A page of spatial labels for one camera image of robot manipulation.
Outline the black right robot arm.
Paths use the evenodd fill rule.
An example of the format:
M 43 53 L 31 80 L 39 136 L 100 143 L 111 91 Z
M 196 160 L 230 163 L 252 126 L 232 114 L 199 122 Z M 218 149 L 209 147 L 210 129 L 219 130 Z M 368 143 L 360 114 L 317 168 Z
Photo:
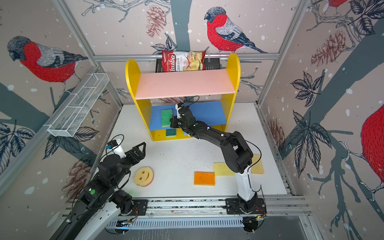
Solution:
M 227 167 L 235 173 L 238 185 L 239 207 L 248 213 L 256 206 L 258 194 L 251 186 L 250 171 L 254 166 L 254 154 L 241 133 L 225 133 L 197 121 L 189 106 L 182 103 L 175 105 L 177 116 L 170 119 L 171 128 L 180 128 L 190 137 L 208 141 L 222 151 Z

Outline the dark green scrub sponge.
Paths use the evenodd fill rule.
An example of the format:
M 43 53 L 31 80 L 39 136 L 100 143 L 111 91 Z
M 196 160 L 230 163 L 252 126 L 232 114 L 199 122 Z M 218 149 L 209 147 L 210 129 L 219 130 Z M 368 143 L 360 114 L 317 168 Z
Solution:
M 167 129 L 166 130 L 166 137 L 176 137 L 177 136 L 177 130 L 176 129 Z

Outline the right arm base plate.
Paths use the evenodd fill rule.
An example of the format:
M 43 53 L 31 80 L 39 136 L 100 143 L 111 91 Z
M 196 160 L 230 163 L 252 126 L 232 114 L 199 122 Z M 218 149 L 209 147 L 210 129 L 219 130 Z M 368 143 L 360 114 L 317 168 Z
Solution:
M 265 215 L 267 213 L 264 199 L 257 198 L 255 201 L 244 202 L 238 198 L 225 199 L 226 212 L 228 215 Z

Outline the yellow sponge front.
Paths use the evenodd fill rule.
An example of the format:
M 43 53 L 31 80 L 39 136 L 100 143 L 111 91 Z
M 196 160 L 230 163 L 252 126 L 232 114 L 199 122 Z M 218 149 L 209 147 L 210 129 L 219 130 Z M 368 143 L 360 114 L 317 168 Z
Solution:
M 226 163 L 214 163 L 214 173 L 216 177 L 235 176 L 235 173 L 227 166 Z

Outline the light green scrub sponge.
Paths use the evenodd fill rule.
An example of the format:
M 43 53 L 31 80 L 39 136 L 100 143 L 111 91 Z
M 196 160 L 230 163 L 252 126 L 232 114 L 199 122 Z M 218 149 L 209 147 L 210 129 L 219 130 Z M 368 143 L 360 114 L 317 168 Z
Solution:
M 173 118 L 172 109 L 161 110 L 161 127 L 162 128 L 170 127 L 172 118 Z

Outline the pale orange sponge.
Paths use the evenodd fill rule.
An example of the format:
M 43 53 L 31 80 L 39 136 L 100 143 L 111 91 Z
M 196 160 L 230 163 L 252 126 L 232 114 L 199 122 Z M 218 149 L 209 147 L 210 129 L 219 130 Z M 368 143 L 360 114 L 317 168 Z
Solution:
M 262 160 L 260 159 L 260 155 L 254 154 L 252 158 L 252 165 L 253 165 L 251 167 L 252 174 L 259 174 L 259 175 L 264 174 L 263 163 L 262 163 Z

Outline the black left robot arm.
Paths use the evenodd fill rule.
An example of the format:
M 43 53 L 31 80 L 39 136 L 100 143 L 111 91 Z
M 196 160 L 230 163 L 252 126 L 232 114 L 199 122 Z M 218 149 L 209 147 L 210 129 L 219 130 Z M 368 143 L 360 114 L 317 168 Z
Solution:
M 112 149 L 99 163 L 99 171 L 77 195 L 71 213 L 51 236 L 52 240 L 93 239 L 118 215 L 132 215 L 135 221 L 146 213 L 147 202 L 135 206 L 133 197 L 120 182 L 131 175 L 131 167 L 146 156 L 142 142 L 127 152 Z

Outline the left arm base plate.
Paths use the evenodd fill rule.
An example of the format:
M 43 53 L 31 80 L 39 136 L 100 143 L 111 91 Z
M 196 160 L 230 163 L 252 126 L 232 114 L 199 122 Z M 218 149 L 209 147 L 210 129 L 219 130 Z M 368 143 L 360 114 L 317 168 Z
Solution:
M 119 216 L 130 216 L 133 218 L 146 215 L 149 201 L 146 199 L 133 199 L 129 205 L 123 205 L 121 208 L 114 202 L 109 201 L 108 203 L 112 204 L 112 210 L 120 210 Z

